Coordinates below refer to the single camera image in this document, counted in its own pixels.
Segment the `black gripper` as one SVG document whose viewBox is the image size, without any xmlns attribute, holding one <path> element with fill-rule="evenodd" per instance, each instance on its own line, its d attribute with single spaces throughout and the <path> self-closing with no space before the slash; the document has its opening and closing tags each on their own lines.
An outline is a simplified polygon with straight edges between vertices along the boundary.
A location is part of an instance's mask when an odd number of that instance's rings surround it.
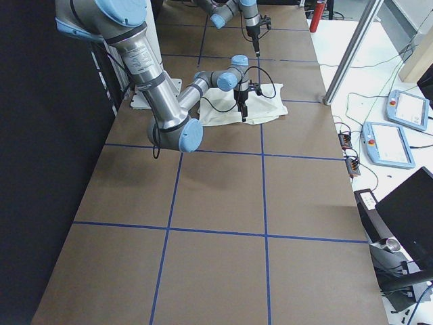
<svg viewBox="0 0 433 325">
<path fill-rule="evenodd" d="M 248 36 L 252 39 L 255 55 L 259 56 L 260 55 L 260 43 L 259 43 L 260 26 L 258 24 L 255 24 L 253 26 L 247 26 L 246 30 Z"/>
<path fill-rule="evenodd" d="M 246 105 L 246 101 L 248 100 L 249 89 L 240 90 L 239 88 L 235 88 L 233 90 L 233 97 L 235 100 L 235 105 L 239 108 L 239 112 L 241 113 L 242 122 L 246 122 L 248 117 L 248 107 Z"/>
</svg>

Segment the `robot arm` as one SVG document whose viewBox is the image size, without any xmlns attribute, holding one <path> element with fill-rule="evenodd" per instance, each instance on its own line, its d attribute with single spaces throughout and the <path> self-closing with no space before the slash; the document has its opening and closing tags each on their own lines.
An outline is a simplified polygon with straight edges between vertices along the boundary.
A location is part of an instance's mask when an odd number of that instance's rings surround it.
<svg viewBox="0 0 433 325">
<path fill-rule="evenodd" d="M 238 13 L 242 13 L 246 25 L 247 35 L 251 38 L 256 57 L 260 56 L 260 24 L 262 18 L 258 12 L 256 1 L 229 0 L 222 5 L 217 5 L 209 0 L 193 1 L 209 16 L 217 29 L 224 27 Z"/>
<path fill-rule="evenodd" d="M 56 1 L 55 20 L 61 33 L 106 42 L 119 52 L 137 89 L 153 112 L 147 136 L 157 148 L 193 152 L 203 137 L 201 122 L 189 110 L 211 88 L 232 91 L 235 105 L 248 115 L 248 59 L 236 55 L 225 70 L 203 71 L 179 95 L 147 38 L 146 1 Z"/>
</svg>

